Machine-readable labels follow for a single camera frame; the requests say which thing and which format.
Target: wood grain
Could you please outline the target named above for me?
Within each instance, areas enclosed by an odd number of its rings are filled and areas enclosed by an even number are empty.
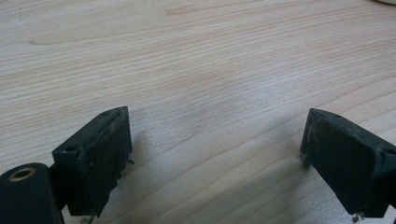
[[[93,223],[350,223],[298,150],[310,107],[396,143],[395,9],[0,1],[0,171],[128,105],[136,165]]]

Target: roller hole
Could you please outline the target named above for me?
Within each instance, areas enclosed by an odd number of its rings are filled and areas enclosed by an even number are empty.
[[[35,173],[35,168],[25,167],[16,172],[14,172],[8,179],[11,182],[21,181],[33,175]]]

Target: dark green component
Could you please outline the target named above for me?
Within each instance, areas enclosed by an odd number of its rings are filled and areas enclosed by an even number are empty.
[[[357,124],[311,109],[301,153],[349,214],[383,217],[396,205],[396,146]]]

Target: light wood surface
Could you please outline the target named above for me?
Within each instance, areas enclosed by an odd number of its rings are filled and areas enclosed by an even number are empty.
[[[122,105],[136,165],[93,223],[351,223],[299,146],[310,107],[396,143],[396,7],[0,1],[1,173]]]

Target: black plastic part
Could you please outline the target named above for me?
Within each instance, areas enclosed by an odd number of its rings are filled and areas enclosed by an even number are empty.
[[[383,217],[395,206],[396,146],[336,114],[311,109],[301,153],[349,214]]]
[[[64,223],[44,164],[29,163],[2,174],[0,196],[0,223]]]
[[[72,216],[99,217],[131,152],[126,106],[98,115],[53,150],[50,169],[60,209],[67,204]]]
[[[132,152],[128,107],[108,110],[52,151],[55,163],[30,163],[0,176],[0,223],[64,223],[100,216]]]

